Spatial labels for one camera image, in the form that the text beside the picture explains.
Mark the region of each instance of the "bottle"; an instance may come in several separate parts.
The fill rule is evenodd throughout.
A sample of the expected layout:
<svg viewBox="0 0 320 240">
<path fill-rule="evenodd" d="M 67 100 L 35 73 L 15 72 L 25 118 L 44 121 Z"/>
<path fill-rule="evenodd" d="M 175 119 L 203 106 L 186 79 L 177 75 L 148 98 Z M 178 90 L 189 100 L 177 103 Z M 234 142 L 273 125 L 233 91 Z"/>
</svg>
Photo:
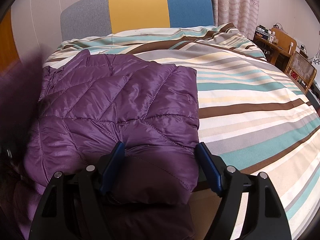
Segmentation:
<svg viewBox="0 0 320 240">
<path fill-rule="evenodd" d="M 273 36 L 273 43 L 274 44 L 278 44 L 278 42 L 279 42 L 279 39 L 276 37 L 276 32 L 272 32 L 272 36 Z"/>
<path fill-rule="evenodd" d="M 269 41 L 270 43 L 272 43 L 272 42 L 273 42 L 273 39 L 274 39 L 274 36 L 272 35 L 272 33 L 271 33 L 270 30 L 268 31 L 268 33 L 270 34 L 270 37 L 269 37 L 269 40 L 268 40 L 268 41 Z"/>
</svg>

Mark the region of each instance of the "wall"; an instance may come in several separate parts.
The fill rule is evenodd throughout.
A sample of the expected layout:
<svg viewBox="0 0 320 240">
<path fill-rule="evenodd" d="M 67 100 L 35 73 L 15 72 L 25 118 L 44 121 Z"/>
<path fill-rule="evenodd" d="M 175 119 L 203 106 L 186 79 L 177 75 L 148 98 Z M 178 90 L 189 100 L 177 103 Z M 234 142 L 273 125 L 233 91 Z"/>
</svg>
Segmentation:
<svg viewBox="0 0 320 240">
<path fill-rule="evenodd" d="M 291 37 L 305 44 L 309 58 L 317 54 L 320 23 L 305 0 L 260 0 L 259 4 L 258 24 L 270 29 L 279 22 Z"/>
<path fill-rule="evenodd" d="M 61 12 L 77 1 L 16 0 L 11 6 L 11 21 L 20 58 L 41 48 L 46 60 L 62 42 Z"/>
</svg>

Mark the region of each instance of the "curtain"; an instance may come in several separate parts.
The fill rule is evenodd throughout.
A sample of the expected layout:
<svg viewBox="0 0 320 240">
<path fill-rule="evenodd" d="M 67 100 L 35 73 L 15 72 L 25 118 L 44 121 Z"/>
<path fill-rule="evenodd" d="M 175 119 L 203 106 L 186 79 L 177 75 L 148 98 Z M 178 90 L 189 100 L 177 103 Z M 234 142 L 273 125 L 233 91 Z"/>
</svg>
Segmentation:
<svg viewBox="0 0 320 240">
<path fill-rule="evenodd" d="M 259 0 L 212 0 L 216 26 L 233 22 L 239 31 L 252 40 L 257 26 Z"/>
</svg>

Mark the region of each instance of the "striped bedding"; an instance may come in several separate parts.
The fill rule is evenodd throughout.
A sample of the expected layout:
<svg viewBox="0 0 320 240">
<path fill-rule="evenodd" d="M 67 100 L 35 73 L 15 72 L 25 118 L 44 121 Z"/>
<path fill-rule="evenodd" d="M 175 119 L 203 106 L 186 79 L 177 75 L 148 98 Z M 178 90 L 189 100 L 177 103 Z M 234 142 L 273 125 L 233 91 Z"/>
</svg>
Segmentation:
<svg viewBox="0 0 320 240">
<path fill-rule="evenodd" d="M 196 69 L 199 140 L 227 165 L 248 174 L 267 172 L 285 208 L 292 239 L 299 237 L 320 206 L 320 119 L 305 95 L 233 24 L 140 29 L 65 41 L 46 65 L 59 68 L 82 49 Z M 200 173 L 192 212 L 200 208 L 196 200 L 206 198 L 199 193 L 208 194 L 203 185 Z M 246 199 L 244 194 L 232 239 L 241 232 Z M 212 214 L 207 217 L 211 223 Z M 203 239 L 205 224 L 195 222 L 197 239 Z"/>
</svg>

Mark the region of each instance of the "small container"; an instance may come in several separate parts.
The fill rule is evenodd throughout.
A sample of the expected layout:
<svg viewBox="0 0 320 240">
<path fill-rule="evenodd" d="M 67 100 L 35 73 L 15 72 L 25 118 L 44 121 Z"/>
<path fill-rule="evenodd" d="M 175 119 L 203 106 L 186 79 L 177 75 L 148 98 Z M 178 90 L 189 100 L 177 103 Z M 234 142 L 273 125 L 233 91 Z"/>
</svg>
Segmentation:
<svg viewBox="0 0 320 240">
<path fill-rule="evenodd" d="M 263 38 L 265 40 L 269 40 L 270 34 L 260 31 L 259 29 L 256 29 L 255 35 L 259 36 L 260 38 Z"/>
<path fill-rule="evenodd" d="M 271 31 L 270 31 L 270 37 L 269 37 L 269 40 L 268 40 L 268 41 L 269 41 L 270 43 L 272 43 L 272 42 L 273 42 L 273 39 L 274 39 L 274 36 L 271 34 Z"/>
<path fill-rule="evenodd" d="M 276 44 L 276 45 L 278 45 L 279 39 L 278 39 L 277 37 L 275 37 L 275 38 L 273 39 L 273 43 Z"/>
</svg>

